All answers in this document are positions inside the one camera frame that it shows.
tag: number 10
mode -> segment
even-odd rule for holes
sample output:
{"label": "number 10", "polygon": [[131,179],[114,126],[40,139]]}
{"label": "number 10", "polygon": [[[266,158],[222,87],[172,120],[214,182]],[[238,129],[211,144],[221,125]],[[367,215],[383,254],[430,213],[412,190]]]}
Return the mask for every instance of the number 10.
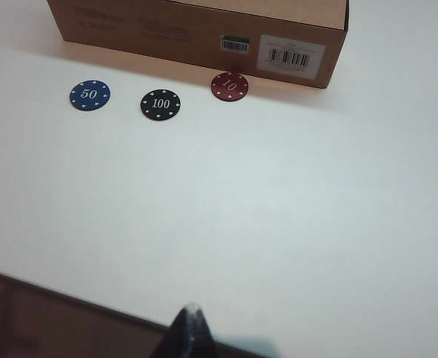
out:
{"label": "number 10", "polygon": [[223,87],[227,86],[227,90],[229,91],[233,91],[237,88],[237,84],[229,84],[231,82],[231,80],[227,80],[227,82],[225,82],[224,84],[222,84]]}

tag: barcode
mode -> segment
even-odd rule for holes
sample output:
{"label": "barcode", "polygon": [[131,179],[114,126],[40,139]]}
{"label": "barcode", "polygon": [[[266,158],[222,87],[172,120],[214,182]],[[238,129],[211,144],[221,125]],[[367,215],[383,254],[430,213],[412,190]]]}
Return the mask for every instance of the barcode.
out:
{"label": "barcode", "polygon": [[240,52],[246,54],[248,52],[248,43],[241,43],[231,40],[220,40],[220,47],[222,50]]}
{"label": "barcode", "polygon": [[284,66],[306,68],[310,61],[310,55],[300,54],[293,51],[284,51],[278,48],[271,48],[269,52],[269,60],[273,63],[279,63]]}

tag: poker chip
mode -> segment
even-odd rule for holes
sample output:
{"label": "poker chip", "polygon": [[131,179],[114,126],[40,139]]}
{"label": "poker chip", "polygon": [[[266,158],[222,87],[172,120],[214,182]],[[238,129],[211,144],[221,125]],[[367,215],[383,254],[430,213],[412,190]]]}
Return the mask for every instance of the poker chip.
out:
{"label": "poker chip", "polygon": [[111,91],[104,82],[89,80],[81,82],[71,90],[69,100],[79,110],[97,110],[111,97]]}
{"label": "poker chip", "polygon": [[141,111],[153,121],[171,119],[180,109],[179,96],[168,89],[156,89],[141,99]]}
{"label": "poker chip", "polygon": [[238,101],[247,94],[248,82],[240,73],[224,72],[213,78],[210,89],[218,99]]}

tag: barcode label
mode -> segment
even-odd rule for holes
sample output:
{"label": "barcode label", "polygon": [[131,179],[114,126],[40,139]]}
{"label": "barcode label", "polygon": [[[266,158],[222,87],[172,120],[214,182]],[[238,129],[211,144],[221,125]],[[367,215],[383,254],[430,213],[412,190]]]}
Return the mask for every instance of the barcode label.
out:
{"label": "barcode label", "polygon": [[248,53],[248,40],[239,37],[222,36],[220,39],[220,48],[224,51],[238,52],[240,54]]}
{"label": "barcode label", "polygon": [[307,67],[310,56],[298,52],[280,50],[279,48],[271,48],[269,59],[274,63],[282,63],[285,66],[304,68]]}
{"label": "barcode label", "polygon": [[324,53],[324,45],[262,35],[257,69],[313,80]]}

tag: brown cardboard box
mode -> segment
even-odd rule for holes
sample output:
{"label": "brown cardboard box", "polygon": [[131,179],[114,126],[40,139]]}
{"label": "brown cardboard box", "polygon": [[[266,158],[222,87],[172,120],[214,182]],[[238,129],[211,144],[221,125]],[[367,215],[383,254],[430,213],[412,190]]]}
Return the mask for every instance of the brown cardboard box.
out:
{"label": "brown cardboard box", "polygon": [[325,88],[348,0],[48,0],[66,41]]}

